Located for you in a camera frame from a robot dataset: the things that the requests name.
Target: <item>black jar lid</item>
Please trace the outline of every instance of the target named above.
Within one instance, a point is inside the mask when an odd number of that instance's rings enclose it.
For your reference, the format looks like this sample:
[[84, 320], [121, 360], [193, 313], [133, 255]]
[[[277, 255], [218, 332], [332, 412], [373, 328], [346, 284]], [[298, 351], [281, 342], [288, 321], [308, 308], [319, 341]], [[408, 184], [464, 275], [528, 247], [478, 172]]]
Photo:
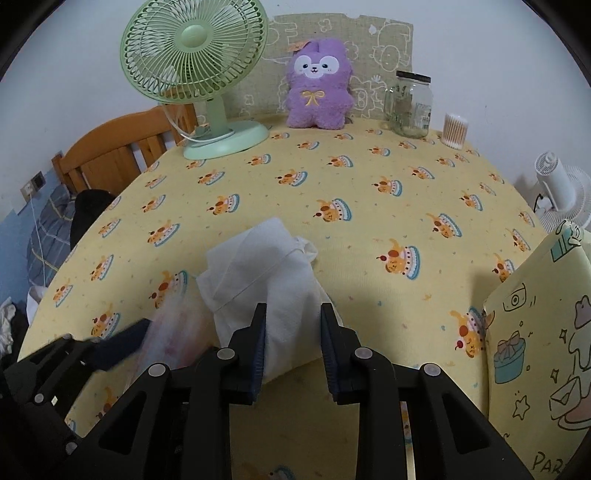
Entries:
[[427, 77], [426, 75], [419, 75], [418, 73], [413, 72], [405, 72], [404, 70], [396, 70], [396, 77], [416, 80], [418, 82], [431, 83], [431, 77]]

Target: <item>green desk fan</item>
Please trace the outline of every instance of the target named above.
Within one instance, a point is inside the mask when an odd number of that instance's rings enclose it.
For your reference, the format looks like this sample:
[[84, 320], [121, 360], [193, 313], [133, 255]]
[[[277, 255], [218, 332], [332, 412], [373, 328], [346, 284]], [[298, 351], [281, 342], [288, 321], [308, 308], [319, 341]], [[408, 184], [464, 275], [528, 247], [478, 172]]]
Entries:
[[259, 0], [149, 0], [129, 21], [121, 65], [131, 85], [166, 103], [207, 101], [206, 127], [184, 132], [189, 160], [223, 157], [269, 136], [252, 120], [228, 123], [222, 94], [242, 80], [267, 42]]

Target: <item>wall outlet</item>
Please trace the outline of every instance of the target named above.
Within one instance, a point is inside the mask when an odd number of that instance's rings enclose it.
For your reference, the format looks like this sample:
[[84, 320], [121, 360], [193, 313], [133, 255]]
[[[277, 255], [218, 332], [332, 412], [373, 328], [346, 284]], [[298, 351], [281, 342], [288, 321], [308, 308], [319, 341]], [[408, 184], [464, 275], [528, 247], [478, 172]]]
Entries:
[[31, 180], [26, 182], [21, 188], [21, 194], [22, 197], [25, 199], [25, 202], [31, 200], [35, 196], [35, 194], [39, 190], [41, 190], [45, 183], [45, 177], [41, 172], [35, 175]]
[[26, 202], [31, 200], [31, 198], [33, 198], [33, 196], [36, 194], [36, 192], [37, 191], [35, 189], [35, 185], [33, 184], [33, 182], [31, 180], [26, 182], [23, 185], [23, 187], [21, 188], [22, 197], [25, 199]]

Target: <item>white wall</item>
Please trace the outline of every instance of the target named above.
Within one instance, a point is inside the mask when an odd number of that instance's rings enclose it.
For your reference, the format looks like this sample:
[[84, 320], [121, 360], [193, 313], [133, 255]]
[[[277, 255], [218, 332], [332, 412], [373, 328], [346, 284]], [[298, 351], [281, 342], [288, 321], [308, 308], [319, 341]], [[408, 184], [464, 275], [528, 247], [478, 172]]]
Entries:
[[[153, 105], [127, 84], [119, 40], [141, 0], [66, 0], [0, 82], [0, 219], [9, 198], [88, 130]], [[591, 88], [560, 40], [521, 0], [263, 0], [269, 15], [344, 12], [414, 24], [413, 66], [445, 112], [513, 183], [552, 149], [591, 173]]]

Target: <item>printed pillowcase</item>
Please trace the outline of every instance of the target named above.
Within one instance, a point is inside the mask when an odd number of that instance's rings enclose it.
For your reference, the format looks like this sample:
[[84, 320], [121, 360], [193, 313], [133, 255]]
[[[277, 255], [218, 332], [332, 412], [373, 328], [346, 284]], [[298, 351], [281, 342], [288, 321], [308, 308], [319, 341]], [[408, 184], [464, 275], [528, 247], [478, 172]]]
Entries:
[[485, 302], [489, 420], [535, 478], [591, 427], [591, 233], [563, 222]]

